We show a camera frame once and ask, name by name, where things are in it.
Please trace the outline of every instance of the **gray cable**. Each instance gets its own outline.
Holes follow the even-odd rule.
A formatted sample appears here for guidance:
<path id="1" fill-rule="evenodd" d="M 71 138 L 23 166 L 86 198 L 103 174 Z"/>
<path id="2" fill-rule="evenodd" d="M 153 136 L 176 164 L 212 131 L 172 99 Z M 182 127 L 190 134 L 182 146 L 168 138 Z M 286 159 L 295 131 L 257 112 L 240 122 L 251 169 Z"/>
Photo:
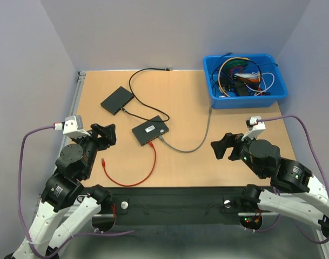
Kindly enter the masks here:
<path id="1" fill-rule="evenodd" d="M 204 136 L 204 138 L 203 138 L 203 140 L 202 140 L 202 143 L 200 143 L 199 146 L 197 146 L 195 149 L 187 150 L 187 151 L 185 151 L 185 150 L 180 150 L 180 149 L 177 149 L 177 148 L 173 147 L 173 146 L 170 145 L 168 142 L 166 142 L 166 141 L 163 139 L 163 136 L 159 136 L 159 139 L 160 139 L 161 141 L 163 141 L 168 147 L 174 149 L 174 150 L 177 151 L 177 152 L 185 153 L 185 154 L 187 154 L 187 153 L 192 153 L 192 152 L 194 152 L 194 151 L 200 149 L 200 147 L 204 144 L 204 142 L 205 142 L 205 140 L 206 140 L 207 133 L 209 132 L 209 128 L 210 128 L 211 113 L 212 113 L 212 107 L 209 108 L 209 118 L 207 119 L 207 126 L 206 126 L 205 136 Z"/>

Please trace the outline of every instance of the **table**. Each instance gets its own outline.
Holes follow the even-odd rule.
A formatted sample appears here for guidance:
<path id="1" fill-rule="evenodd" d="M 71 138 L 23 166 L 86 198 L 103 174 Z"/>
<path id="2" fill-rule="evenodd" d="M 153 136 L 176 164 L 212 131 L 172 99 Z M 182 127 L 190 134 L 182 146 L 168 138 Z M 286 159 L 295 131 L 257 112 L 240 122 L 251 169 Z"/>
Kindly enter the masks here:
<path id="1" fill-rule="evenodd" d="M 116 181 L 129 185 L 140 181 L 149 173 L 153 163 L 153 150 L 137 142 L 131 129 L 144 120 L 124 112 L 115 116 L 100 103 L 120 86 L 128 88 L 128 79 L 134 71 L 93 71 L 85 77 L 76 114 L 83 118 L 85 128 L 98 123 L 106 126 L 116 124 L 115 146 L 98 152 L 91 178 L 85 187 L 96 184 L 104 187 L 117 186 L 104 174 L 101 158 L 106 161 L 108 173 Z M 145 71 L 132 80 L 137 97 L 146 104 L 159 108 L 171 116 L 166 122 L 169 132 L 164 139 L 173 146 L 188 150 L 202 140 L 209 111 L 209 94 L 203 71 Z M 142 117 L 153 118 L 158 112 L 141 105 L 136 99 L 126 109 Z M 203 146 L 194 153 L 182 154 L 156 139 L 157 164 L 151 177 L 140 187 L 203 187 L 245 186 L 249 183 L 268 186 L 269 180 L 258 179 L 242 161 L 227 159 L 231 149 L 222 160 L 217 160 L 211 141 L 220 140 L 225 133 L 245 133 L 245 119 L 260 115 L 270 118 L 281 115 L 278 104 L 268 108 L 213 110 L 210 131 Z M 293 149 L 282 120 L 266 123 L 267 130 L 260 138 L 280 147 L 281 156 L 295 159 Z"/>

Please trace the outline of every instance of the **yellow cable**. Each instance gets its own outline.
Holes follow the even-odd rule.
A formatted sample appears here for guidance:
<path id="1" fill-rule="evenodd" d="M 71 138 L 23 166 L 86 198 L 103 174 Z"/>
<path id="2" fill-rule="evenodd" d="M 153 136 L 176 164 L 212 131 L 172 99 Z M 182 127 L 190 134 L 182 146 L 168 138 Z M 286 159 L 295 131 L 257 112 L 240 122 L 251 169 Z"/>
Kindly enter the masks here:
<path id="1" fill-rule="evenodd" d="M 235 58 L 227 59 L 226 61 L 224 61 L 224 63 L 222 64 L 222 66 L 220 66 L 220 69 L 219 69 L 219 72 L 218 72 L 218 87 L 219 87 L 219 90 L 220 90 L 225 96 L 227 96 L 227 97 L 230 97 L 230 95 L 228 95 L 228 94 L 223 90 L 223 87 L 222 87 L 221 84 L 220 84 L 220 73 L 222 72 L 222 68 L 223 68 L 223 66 L 224 66 L 227 62 L 229 62 L 229 61 L 231 61 L 231 60 L 234 60 L 234 59 L 250 60 L 250 59 L 248 59 L 248 58 L 238 58 L 238 57 L 235 57 Z"/>

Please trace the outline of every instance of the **gray floor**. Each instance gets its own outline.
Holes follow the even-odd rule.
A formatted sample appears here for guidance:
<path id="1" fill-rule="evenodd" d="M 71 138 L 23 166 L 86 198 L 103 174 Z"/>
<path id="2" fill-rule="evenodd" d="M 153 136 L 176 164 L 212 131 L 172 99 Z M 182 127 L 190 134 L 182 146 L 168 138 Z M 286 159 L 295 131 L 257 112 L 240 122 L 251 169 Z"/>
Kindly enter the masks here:
<path id="1" fill-rule="evenodd" d="M 264 224 L 274 219 L 268 216 Z M 62 259 L 324 258 L 321 247 L 302 237 L 293 221 L 285 217 L 274 229 L 255 234 L 241 226 L 222 224 L 116 226 L 113 231 L 130 229 L 136 231 L 122 237 L 78 237 L 68 245 Z M 304 229 L 315 236 L 312 229 Z M 91 226 L 85 226 L 83 231 L 91 231 Z"/>

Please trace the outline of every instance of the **white label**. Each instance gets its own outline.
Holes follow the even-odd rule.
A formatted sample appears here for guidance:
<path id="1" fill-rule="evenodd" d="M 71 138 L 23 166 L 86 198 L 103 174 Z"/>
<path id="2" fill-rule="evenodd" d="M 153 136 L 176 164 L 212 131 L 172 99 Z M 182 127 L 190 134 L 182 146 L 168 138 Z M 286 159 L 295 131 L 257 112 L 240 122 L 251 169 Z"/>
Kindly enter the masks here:
<path id="1" fill-rule="evenodd" d="M 152 125 L 152 126 L 146 128 L 145 131 L 146 131 L 147 133 L 149 133 L 150 131 L 153 131 L 154 129 L 155 129 L 155 127 Z"/>

